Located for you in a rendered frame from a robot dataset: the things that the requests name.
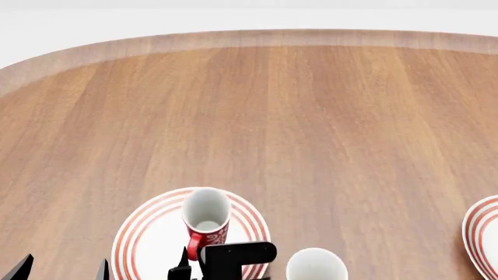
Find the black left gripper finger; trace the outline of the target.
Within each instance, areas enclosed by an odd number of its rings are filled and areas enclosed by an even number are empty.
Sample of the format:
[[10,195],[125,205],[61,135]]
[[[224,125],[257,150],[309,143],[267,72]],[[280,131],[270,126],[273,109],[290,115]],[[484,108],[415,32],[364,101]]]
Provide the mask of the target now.
[[104,258],[100,263],[100,267],[96,275],[96,280],[110,280],[109,265],[106,258]]
[[14,268],[0,280],[28,280],[34,258],[27,254]]

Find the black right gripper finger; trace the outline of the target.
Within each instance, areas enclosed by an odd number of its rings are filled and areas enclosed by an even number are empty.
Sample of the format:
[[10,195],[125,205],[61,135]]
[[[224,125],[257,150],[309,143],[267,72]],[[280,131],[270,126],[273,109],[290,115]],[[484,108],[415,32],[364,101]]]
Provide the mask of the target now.
[[183,249],[179,265],[168,271],[167,280],[191,280],[191,266],[186,247]]
[[208,245],[198,256],[202,280],[243,280],[244,265],[272,263],[277,247],[265,241]]

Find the white plate with red rings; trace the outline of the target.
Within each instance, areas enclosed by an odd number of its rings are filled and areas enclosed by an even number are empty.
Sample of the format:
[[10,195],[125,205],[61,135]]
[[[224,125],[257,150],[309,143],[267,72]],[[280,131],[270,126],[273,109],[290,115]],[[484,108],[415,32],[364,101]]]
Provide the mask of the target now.
[[[115,280],[167,280],[189,242],[181,218],[185,198],[195,187],[178,188],[158,195],[138,207],[124,221],[114,238],[111,261]],[[240,195],[225,193],[232,203],[226,241],[270,241],[261,213]]]
[[465,249],[485,280],[498,280],[498,195],[476,202],[466,212],[461,234]]

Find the plain white mug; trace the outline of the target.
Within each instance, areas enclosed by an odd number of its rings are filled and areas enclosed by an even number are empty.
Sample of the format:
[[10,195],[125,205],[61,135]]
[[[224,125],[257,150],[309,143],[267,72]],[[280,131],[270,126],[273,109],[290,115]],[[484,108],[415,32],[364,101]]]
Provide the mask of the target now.
[[297,251],[288,260],[286,280],[349,280],[349,273],[341,258],[313,247]]

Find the red patterned mug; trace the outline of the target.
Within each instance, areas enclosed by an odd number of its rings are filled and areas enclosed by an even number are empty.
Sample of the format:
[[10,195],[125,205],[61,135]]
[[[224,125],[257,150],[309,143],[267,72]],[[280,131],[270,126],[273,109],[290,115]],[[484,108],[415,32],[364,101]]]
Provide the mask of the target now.
[[218,188],[195,188],[186,197],[181,214],[189,235],[190,261],[198,260],[198,249],[226,242],[231,209],[230,199]]

